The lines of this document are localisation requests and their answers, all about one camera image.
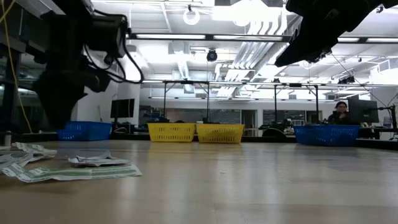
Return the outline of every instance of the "equipment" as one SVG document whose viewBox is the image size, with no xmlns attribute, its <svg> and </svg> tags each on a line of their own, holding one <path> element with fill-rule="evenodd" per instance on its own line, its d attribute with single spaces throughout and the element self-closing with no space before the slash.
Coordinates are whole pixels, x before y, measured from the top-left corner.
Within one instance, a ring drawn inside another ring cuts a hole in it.
<svg viewBox="0 0 398 224">
<path fill-rule="evenodd" d="M 338 37 L 353 31 L 365 17 L 383 4 L 388 9 L 397 0 L 288 0 L 286 10 L 303 17 L 290 45 L 275 61 L 278 67 L 306 60 L 316 63 L 331 53 Z"/>
<path fill-rule="evenodd" d="M 113 100 L 111 118 L 133 118 L 134 117 L 134 99 Z"/>
<path fill-rule="evenodd" d="M 215 49 L 210 49 L 207 53 L 207 61 L 208 62 L 215 62 L 217 61 L 217 53 Z"/>
<path fill-rule="evenodd" d="M 36 62 L 47 63 L 47 66 L 33 84 L 33 89 L 40 98 L 49 123 L 63 129 L 70 120 L 76 102 L 86 96 L 85 86 L 98 93 L 105 91 L 111 80 L 142 83 L 144 76 L 127 51 L 126 34 L 129 35 L 131 31 L 125 15 L 99 12 L 90 0 L 53 1 L 65 15 L 50 11 L 41 17 L 50 25 L 50 47 L 46 49 L 45 56 L 35 56 Z M 116 62 L 123 76 L 97 66 L 88 48 L 106 52 L 105 64 L 110 67 Z M 126 79 L 118 60 L 125 55 L 140 73 L 138 82 Z"/>
<path fill-rule="evenodd" d="M 351 122 L 357 123 L 378 123 L 379 115 L 377 113 L 377 102 L 369 100 L 348 99 L 349 118 Z"/>
</svg>

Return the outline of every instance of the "yellow cable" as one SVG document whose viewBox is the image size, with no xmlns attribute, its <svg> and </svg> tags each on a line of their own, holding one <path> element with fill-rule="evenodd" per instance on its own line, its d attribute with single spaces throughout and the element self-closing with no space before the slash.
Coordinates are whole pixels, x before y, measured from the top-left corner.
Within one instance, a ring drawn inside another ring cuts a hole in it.
<svg viewBox="0 0 398 224">
<path fill-rule="evenodd" d="M 6 18 L 8 12 L 11 10 L 12 6 L 14 5 L 14 3 L 15 3 L 15 0 L 12 0 L 10 6 L 8 6 L 8 9 L 4 12 L 4 0 L 1 0 L 1 4 L 3 5 L 3 7 L 2 7 L 2 16 L 0 18 L 0 23 L 3 21 L 3 19 Z"/>
<path fill-rule="evenodd" d="M 8 37 L 8 28 L 7 28 L 7 20 L 6 20 L 6 10 L 4 8 L 4 0 L 1 0 L 2 3 L 2 13 L 3 13 L 3 17 L 0 19 L 0 22 L 4 19 L 4 28 L 6 30 L 6 40 L 7 40 L 7 45 L 8 45 L 8 54 L 9 54 L 9 60 L 10 60 L 10 64 L 11 64 L 11 70 L 12 70 L 12 75 L 14 76 L 14 84 L 15 84 L 15 88 L 17 90 L 17 95 L 18 95 L 18 99 L 19 99 L 19 103 L 21 104 L 21 108 L 22 108 L 22 113 L 24 114 L 26 123 L 29 127 L 29 131 L 30 133 L 32 133 L 32 128 L 30 127 L 30 123 L 29 120 L 27 119 L 26 113 L 25 113 L 25 109 L 24 109 L 24 105 L 22 104 L 22 99 L 21 96 L 18 92 L 18 82 L 17 82 L 17 76 L 15 74 L 15 69 L 14 69 L 14 63 L 12 62 L 12 54 L 11 54 L 11 47 L 10 47 L 10 40 Z M 14 3 L 14 1 L 11 3 L 10 7 L 8 8 L 7 12 L 10 10 L 12 4 Z"/>
</svg>

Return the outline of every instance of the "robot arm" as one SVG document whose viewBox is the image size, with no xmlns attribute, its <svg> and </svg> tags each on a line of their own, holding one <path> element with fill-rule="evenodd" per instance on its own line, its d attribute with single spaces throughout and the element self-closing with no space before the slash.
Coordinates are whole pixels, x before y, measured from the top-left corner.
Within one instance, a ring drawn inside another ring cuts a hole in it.
<svg viewBox="0 0 398 224">
<path fill-rule="evenodd" d="M 53 0 L 65 13 L 58 15 L 52 11 L 42 15 L 50 25 L 50 47 L 45 58 L 35 61 L 47 63 L 40 78 L 33 84 L 49 123 L 58 129 L 64 128 L 70 120 L 76 102 L 86 96 L 85 86 L 94 92 L 105 91 L 111 80 L 115 82 L 142 83 L 144 75 L 126 47 L 128 29 L 127 17 L 106 14 L 94 9 L 90 0 Z M 106 52 L 104 60 L 117 63 L 125 55 L 137 67 L 141 79 L 133 82 L 99 68 L 87 50 Z"/>
</svg>

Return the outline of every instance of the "paper scrap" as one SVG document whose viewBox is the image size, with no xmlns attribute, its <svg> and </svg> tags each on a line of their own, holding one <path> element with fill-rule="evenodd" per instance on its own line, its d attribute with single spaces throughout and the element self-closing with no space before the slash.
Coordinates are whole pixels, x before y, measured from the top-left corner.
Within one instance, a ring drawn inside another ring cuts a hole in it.
<svg viewBox="0 0 398 224">
<path fill-rule="evenodd" d="M 85 165 L 85 166 L 102 166 L 102 165 L 116 165 L 116 164 L 128 164 L 131 161 L 127 159 L 119 159 L 116 157 L 112 157 L 109 151 L 106 151 L 100 156 L 95 157 L 81 157 L 76 156 L 74 158 L 69 158 L 69 162 L 76 164 L 76 165 Z"/>
<path fill-rule="evenodd" d="M 24 152 L 33 152 L 33 154 L 41 154 L 46 156 L 55 156 L 57 154 L 57 150 L 46 149 L 44 146 L 37 144 L 15 142 L 13 146 L 23 150 Z"/>
<path fill-rule="evenodd" d="M 34 162 L 39 159 L 51 158 L 51 157 L 52 156 L 46 156 L 46 155 L 34 156 L 34 154 L 32 152 L 30 152 L 22 157 L 14 157 L 12 154 L 3 155 L 3 156 L 0 156 L 0 170 L 3 167 L 7 167 L 13 163 L 19 164 L 20 166 L 24 167 L 24 166 L 26 166 L 26 164 L 28 164 L 30 162 Z"/>
<path fill-rule="evenodd" d="M 6 150 L 6 149 L 10 149 L 11 146 L 0 146 L 0 150 Z"/>
<path fill-rule="evenodd" d="M 16 177 L 27 183 L 45 180 L 92 180 L 118 177 L 136 177 L 142 175 L 141 171 L 132 164 L 116 167 L 72 168 L 64 170 L 51 170 L 39 167 L 26 171 L 20 165 L 14 163 L 2 169 L 9 177 Z"/>
</svg>

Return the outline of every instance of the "blue basket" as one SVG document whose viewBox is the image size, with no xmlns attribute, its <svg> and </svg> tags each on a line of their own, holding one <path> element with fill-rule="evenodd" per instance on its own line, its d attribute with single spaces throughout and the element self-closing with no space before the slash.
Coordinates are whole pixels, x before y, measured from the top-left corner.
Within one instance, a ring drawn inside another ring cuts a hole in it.
<svg viewBox="0 0 398 224">
<path fill-rule="evenodd" d="M 62 141 L 99 141 L 109 139 L 112 124 L 92 121 L 69 121 L 65 129 L 58 130 Z"/>
<path fill-rule="evenodd" d="M 309 125 L 295 126 L 296 141 L 313 146 L 355 146 L 360 126 Z"/>
</svg>

